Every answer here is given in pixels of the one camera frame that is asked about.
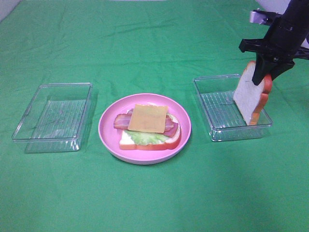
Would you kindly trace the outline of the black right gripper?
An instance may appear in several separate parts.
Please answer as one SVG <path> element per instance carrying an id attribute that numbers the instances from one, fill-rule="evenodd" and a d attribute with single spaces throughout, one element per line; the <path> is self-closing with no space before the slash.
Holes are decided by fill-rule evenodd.
<path id="1" fill-rule="evenodd" d="M 267 74 L 270 74 L 274 81 L 279 75 L 294 67 L 294 58 L 308 59 L 309 50 L 302 46 L 308 34 L 308 24 L 278 17 L 264 38 L 243 39 L 239 45 L 241 52 L 257 53 L 252 77 L 254 85 L 258 86 Z M 274 57 L 290 60 L 277 63 Z"/>

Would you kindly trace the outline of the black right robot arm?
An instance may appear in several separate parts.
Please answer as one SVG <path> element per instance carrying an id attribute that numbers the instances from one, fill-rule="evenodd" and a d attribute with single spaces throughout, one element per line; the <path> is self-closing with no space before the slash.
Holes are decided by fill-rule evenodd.
<path id="1" fill-rule="evenodd" d="M 254 23 L 268 25 L 262 39 L 243 39 L 239 44 L 241 52 L 255 52 L 256 65 L 252 82 L 257 86 L 270 74 L 274 80 L 291 69 L 293 59 L 309 59 L 309 49 L 302 44 L 309 35 L 309 2 L 292 0 L 284 13 L 253 10 Z"/>

